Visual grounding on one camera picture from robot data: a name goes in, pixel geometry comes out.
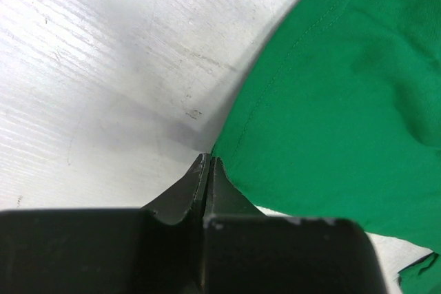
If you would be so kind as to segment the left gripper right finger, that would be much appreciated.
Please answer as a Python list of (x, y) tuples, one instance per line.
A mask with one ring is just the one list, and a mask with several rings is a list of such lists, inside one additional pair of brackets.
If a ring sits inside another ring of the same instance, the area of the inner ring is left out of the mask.
[(365, 232), (340, 218), (266, 216), (213, 158), (203, 216), (205, 293), (385, 293)]

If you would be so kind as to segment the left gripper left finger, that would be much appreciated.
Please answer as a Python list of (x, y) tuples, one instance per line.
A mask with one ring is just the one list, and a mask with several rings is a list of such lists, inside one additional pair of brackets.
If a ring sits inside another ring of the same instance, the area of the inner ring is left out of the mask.
[(210, 157), (139, 208), (1, 213), (2, 293), (200, 293)]

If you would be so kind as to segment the green t shirt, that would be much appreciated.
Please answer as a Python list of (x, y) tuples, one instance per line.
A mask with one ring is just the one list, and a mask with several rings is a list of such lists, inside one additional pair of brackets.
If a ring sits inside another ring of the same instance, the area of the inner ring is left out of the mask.
[(440, 292), (440, 0), (300, 0), (213, 154), (254, 203), (430, 249), (404, 293)]

